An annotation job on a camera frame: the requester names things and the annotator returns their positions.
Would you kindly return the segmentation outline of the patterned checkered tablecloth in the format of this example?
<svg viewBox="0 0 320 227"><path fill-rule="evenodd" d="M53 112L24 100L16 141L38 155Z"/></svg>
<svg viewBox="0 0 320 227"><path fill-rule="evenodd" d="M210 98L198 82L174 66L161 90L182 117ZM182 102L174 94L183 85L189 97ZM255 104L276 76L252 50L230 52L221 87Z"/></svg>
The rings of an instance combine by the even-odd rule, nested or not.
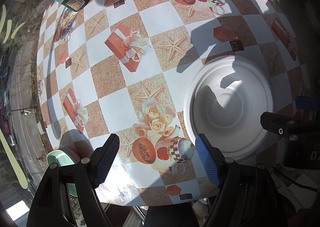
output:
<svg viewBox="0 0 320 227"><path fill-rule="evenodd" d="M197 158L174 176L139 162L133 142L187 137L183 101L214 58L246 57L271 81L276 111L292 115L309 88L304 53L309 20L302 0L91 0L74 13L43 13L37 52L41 112L53 148L80 157L120 139L103 203L173 203L176 187L196 197L214 187Z"/></svg>

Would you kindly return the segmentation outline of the white bowl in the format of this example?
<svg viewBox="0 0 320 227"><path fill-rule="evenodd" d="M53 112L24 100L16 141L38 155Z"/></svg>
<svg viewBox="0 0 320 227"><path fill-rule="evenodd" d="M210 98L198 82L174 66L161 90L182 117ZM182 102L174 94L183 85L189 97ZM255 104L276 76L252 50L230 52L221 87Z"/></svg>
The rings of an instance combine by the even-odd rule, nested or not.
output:
<svg viewBox="0 0 320 227"><path fill-rule="evenodd" d="M274 111L266 74L252 61L235 55L206 63L192 79L184 98L184 125L195 141L203 133L213 147L235 160L255 152L267 131L264 112Z"/></svg>

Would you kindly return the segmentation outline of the green plastic plate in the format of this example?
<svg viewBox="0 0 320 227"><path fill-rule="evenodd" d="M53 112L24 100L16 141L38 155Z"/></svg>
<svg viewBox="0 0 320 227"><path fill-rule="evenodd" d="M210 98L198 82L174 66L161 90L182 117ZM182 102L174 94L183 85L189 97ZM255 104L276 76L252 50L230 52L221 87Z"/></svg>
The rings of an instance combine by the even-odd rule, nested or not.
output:
<svg viewBox="0 0 320 227"><path fill-rule="evenodd" d="M67 154L59 148L47 154L47 163L57 163L59 166L74 165L75 163L69 158Z"/></svg>

